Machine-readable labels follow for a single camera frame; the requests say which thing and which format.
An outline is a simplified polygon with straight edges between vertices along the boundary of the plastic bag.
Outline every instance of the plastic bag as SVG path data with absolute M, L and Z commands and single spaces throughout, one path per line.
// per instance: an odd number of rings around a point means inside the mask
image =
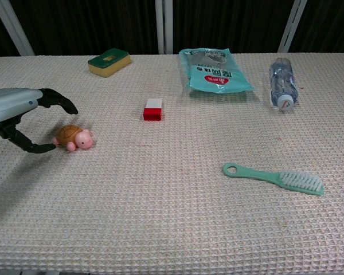
M 184 49 L 179 56 L 191 89 L 212 93 L 253 90 L 229 49 Z

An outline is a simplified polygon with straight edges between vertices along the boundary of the bottle cap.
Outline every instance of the bottle cap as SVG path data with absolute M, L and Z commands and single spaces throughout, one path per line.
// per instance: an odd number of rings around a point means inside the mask
M 288 111 L 293 108 L 293 97 L 290 95 L 282 95 L 277 99 L 277 106 L 281 111 Z

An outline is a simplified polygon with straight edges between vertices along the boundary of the plastic bottle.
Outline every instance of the plastic bottle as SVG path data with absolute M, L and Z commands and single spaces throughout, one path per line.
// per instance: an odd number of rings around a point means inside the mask
M 291 62 L 277 58 L 270 66 L 271 101 L 281 111 L 293 108 L 298 98 Z

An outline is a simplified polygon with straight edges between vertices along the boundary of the toothbrush handle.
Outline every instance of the toothbrush handle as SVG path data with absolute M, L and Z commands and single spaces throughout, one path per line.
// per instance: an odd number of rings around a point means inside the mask
M 236 172 L 230 172 L 230 168 L 235 168 Z M 266 180 L 267 182 L 276 183 L 278 178 L 278 173 L 271 173 L 265 171 L 258 171 L 244 166 L 240 166 L 236 163 L 226 163 L 223 166 L 223 173 L 226 176 L 233 178 L 250 178 L 250 179 L 259 179 Z

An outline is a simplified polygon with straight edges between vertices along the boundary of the green toothbrush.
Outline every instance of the green toothbrush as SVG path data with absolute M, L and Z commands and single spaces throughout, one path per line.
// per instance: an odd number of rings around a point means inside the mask
M 236 172 L 230 172 L 230 168 L 235 168 Z M 322 196 L 325 191 L 322 180 L 318 176 L 308 173 L 291 170 L 283 170 L 277 173 L 265 172 L 243 167 L 236 163 L 226 163 L 223 166 L 223 173 L 233 178 L 265 180 L 284 189 L 316 196 Z

